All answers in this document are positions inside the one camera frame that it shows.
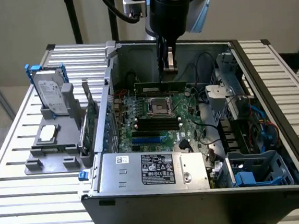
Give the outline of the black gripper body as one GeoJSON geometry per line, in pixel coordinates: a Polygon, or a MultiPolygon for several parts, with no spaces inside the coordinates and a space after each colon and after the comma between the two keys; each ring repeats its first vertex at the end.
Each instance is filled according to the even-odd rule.
{"type": "Polygon", "coordinates": [[[189,0],[150,0],[150,28],[165,41],[176,41],[186,30],[189,0]]]}

